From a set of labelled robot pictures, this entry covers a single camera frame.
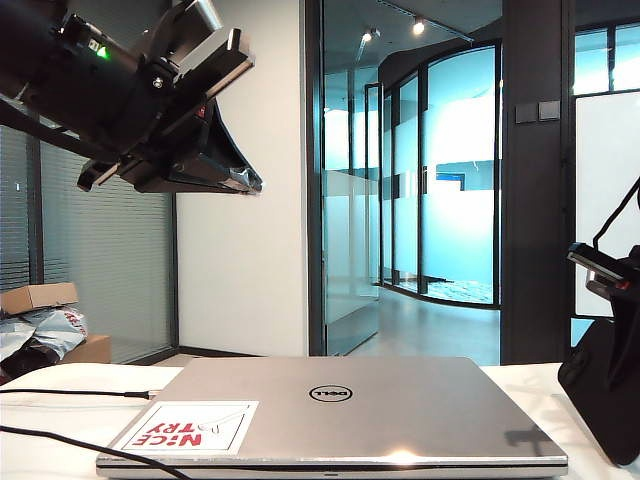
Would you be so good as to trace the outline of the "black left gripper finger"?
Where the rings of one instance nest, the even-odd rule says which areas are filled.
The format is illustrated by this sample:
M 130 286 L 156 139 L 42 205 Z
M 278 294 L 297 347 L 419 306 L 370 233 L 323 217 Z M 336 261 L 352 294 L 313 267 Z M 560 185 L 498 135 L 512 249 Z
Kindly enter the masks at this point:
M 173 181 L 159 175 L 142 175 L 134 179 L 134 188 L 141 193 L 224 193 L 257 194 L 258 176 L 253 172 L 232 172 L 231 176 L 211 185 Z
M 253 172 L 258 176 L 258 193 L 263 181 L 234 143 L 215 99 L 209 100 L 180 134 L 171 157 L 169 179 L 211 185 L 232 172 Z

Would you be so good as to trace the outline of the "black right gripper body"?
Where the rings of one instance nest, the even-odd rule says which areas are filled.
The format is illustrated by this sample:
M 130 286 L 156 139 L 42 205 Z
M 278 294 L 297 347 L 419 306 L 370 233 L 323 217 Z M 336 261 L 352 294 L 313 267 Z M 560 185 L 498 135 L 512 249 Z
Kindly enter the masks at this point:
M 567 258 L 588 270 L 586 288 L 598 296 L 608 296 L 609 288 L 628 290 L 639 285 L 639 246 L 627 257 L 615 259 L 586 243 L 574 243 Z

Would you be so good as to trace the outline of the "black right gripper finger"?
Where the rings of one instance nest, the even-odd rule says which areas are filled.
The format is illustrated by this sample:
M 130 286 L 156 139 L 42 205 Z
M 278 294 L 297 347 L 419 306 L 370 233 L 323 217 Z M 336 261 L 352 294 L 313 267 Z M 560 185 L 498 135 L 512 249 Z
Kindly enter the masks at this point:
M 614 316 L 614 350 L 630 350 L 639 339 L 639 288 L 608 288 Z

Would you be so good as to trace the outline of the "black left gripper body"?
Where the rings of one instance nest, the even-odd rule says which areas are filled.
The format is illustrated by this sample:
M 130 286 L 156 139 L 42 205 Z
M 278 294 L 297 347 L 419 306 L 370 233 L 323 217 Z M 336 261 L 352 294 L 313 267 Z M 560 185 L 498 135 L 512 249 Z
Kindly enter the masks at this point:
M 241 50 L 241 31 L 233 28 L 226 42 L 178 78 L 170 107 L 151 136 L 118 160 L 85 163 L 77 186 L 89 191 L 114 175 L 133 186 L 134 179 L 142 175 L 169 179 L 174 147 L 189 128 L 190 119 L 252 66 L 253 60 Z

